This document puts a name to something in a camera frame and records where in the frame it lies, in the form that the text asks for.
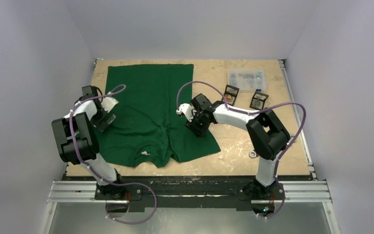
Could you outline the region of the green t-shirt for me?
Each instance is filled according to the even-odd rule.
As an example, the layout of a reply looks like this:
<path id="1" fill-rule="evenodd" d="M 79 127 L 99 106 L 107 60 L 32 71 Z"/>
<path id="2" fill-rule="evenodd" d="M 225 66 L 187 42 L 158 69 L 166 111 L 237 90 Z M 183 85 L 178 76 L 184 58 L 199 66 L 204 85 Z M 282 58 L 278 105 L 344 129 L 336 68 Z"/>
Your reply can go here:
<path id="1" fill-rule="evenodd" d="M 220 151 L 207 132 L 197 137 L 176 114 L 176 102 L 189 102 L 192 64 L 143 64 L 110 66 L 106 92 L 120 84 L 126 89 L 115 95 L 115 120 L 96 131 L 100 153 L 108 163 L 136 167 L 143 162 L 164 167 L 171 159 L 188 162 Z"/>

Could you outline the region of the silver round brooch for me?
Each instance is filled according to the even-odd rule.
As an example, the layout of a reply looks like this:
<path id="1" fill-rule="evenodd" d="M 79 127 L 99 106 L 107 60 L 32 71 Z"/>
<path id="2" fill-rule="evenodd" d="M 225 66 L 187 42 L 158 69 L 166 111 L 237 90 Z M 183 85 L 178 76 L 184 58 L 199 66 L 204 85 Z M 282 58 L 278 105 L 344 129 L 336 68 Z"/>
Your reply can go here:
<path id="1" fill-rule="evenodd" d="M 261 102 L 259 99 L 253 99 L 252 100 L 252 107 L 254 109 L 261 109 L 263 102 Z"/>

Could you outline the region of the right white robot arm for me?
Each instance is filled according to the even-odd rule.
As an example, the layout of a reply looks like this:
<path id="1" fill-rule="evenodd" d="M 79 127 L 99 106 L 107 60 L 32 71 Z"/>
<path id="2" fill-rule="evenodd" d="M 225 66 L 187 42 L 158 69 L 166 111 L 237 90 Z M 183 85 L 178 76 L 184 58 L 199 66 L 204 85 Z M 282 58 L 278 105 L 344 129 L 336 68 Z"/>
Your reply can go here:
<path id="1" fill-rule="evenodd" d="M 185 126 L 198 137 L 204 136 L 211 124 L 225 124 L 247 131 L 253 152 L 259 157 L 259 165 L 255 179 L 243 187 L 243 191 L 259 198 L 272 194 L 279 155 L 290 141 L 289 132 L 274 111 L 265 109 L 254 114 L 224 101 L 211 102 L 199 94 L 190 103 L 179 105 L 176 114 L 186 117 Z"/>

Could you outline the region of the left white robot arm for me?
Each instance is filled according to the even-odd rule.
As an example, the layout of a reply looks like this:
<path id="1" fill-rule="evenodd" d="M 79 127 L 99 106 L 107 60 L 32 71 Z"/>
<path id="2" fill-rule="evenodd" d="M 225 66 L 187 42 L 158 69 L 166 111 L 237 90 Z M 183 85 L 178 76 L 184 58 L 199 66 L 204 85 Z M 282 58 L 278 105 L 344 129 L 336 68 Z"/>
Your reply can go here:
<path id="1" fill-rule="evenodd" d="M 96 132 L 104 132 L 115 120 L 111 113 L 118 101 L 103 97 L 101 90 L 92 85 L 82 87 L 82 97 L 74 109 L 64 117 L 51 122 L 56 147 L 62 161 L 85 168 L 96 179 L 96 191 L 121 199 L 126 186 L 120 175 L 100 154 Z"/>

